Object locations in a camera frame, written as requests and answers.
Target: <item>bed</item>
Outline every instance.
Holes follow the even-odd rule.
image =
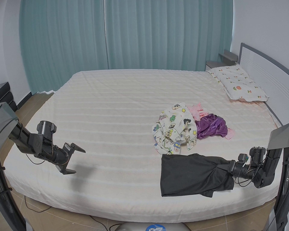
[[[251,52],[255,57],[261,53],[242,46],[244,54],[239,62],[249,74],[254,74],[257,68],[252,66],[255,59]],[[258,61],[258,67],[264,60]],[[248,153],[253,146],[267,147],[270,132],[280,122],[287,122],[287,118],[271,107],[270,100],[275,104],[276,99],[272,92],[267,92],[270,83],[259,84],[271,97],[267,101],[271,111],[261,102],[230,100],[208,72],[76,73],[37,111],[26,128],[37,133],[39,121],[51,121],[57,126],[54,144],[62,147],[64,142],[73,142],[85,149],[86,153],[75,152],[68,164],[77,173],[64,176],[50,163],[34,165],[14,145],[4,162],[5,174],[16,191],[30,198],[56,208],[113,220],[190,222],[260,206],[278,193],[281,163],[273,183],[261,189],[253,184],[245,188],[235,184],[233,190],[215,192],[213,198],[161,197],[161,155],[154,149],[151,134],[151,127],[163,109],[180,101],[187,105],[201,102],[205,111],[223,117],[236,134],[231,140],[219,136],[198,140],[191,151],[181,148],[181,154],[199,153],[231,160],[237,159],[239,153]],[[288,103],[289,98],[282,96],[282,100]]]

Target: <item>cartoon print shirt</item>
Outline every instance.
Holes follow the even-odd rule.
[[[152,126],[154,147],[160,154],[179,154],[181,144],[191,150],[197,142],[197,126],[184,102],[164,110]]]

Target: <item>wall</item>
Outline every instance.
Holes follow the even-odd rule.
[[[8,81],[18,104],[30,92],[19,41],[21,0],[0,0],[0,83]]]
[[[288,11],[288,0],[234,0],[231,52],[244,42],[289,68]]]

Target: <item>headboard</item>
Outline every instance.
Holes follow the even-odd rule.
[[[244,43],[241,43],[238,63],[269,96],[266,105],[281,125],[288,124],[289,69]]]

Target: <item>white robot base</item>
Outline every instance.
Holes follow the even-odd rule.
[[[184,223],[125,222],[115,231],[190,231]]]

